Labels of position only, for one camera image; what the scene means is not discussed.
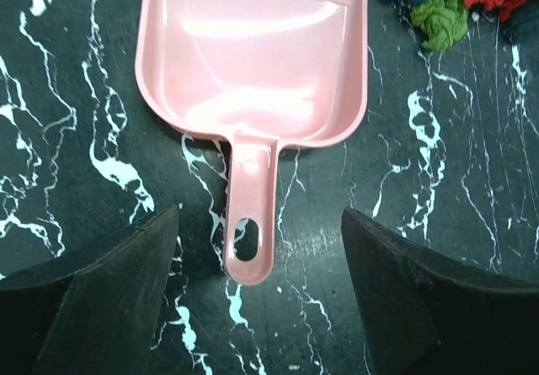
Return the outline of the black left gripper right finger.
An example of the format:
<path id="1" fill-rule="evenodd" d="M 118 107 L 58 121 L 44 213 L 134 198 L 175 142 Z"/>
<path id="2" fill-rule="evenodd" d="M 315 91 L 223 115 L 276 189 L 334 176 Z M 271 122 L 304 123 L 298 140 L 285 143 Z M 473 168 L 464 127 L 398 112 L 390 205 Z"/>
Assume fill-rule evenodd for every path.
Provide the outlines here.
<path id="1" fill-rule="evenodd" d="M 352 208 L 341 233 L 376 373 L 537 373 L 535 282 L 466 265 Z"/>

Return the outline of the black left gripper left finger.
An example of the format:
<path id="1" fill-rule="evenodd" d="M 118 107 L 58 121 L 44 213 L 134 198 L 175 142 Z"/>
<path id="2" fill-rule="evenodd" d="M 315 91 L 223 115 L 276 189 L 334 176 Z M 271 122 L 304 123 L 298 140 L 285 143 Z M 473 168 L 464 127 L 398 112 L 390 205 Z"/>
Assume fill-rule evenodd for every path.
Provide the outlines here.
<path id="1" fill-rule="evenodd" d="M 143 374 L 176 247 L 176 206 L 1 280 L 3 374 Z"/>

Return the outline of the pink plastic dustpan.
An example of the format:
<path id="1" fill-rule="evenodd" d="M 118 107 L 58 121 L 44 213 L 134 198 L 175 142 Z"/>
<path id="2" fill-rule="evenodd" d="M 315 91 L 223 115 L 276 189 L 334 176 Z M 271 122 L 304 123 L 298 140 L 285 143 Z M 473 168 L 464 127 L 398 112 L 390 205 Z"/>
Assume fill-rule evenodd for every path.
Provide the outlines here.
<path id="1" fill-rule="evenodd" d="M 274 265 L 280 151 L 361 123 L 368 0 L 142 0 L 136 81 L 177 131 L 231 147 L 223 265 L 244 286 Z"/>

